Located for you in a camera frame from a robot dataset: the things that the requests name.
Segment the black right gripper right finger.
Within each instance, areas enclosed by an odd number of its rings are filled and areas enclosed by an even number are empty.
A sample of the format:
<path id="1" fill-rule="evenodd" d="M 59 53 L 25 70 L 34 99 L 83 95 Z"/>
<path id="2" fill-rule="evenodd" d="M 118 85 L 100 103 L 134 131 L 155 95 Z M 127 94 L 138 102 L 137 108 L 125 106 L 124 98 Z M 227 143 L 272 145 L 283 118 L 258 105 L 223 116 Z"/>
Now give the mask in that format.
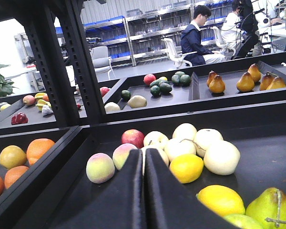
<path id="1" fill-rule="evenodd" d="M 145 151 L 144 198 L 149 229 L 233 229 L 171 173 L 158 150 Z"/>

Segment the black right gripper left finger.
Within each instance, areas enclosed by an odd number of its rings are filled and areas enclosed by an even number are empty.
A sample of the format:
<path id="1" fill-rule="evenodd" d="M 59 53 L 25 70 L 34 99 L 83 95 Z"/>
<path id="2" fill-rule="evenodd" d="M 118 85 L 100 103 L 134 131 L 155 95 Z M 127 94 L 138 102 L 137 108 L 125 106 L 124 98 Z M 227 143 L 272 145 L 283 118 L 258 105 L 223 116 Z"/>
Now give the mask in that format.
<path id="1" fill-rule="evenodd" d="M 142 162 L 132 150 L 122 169 L 107 184 L 81 181 L 71 189 L 60 212 L 61 229 L 141 229 Z"/>

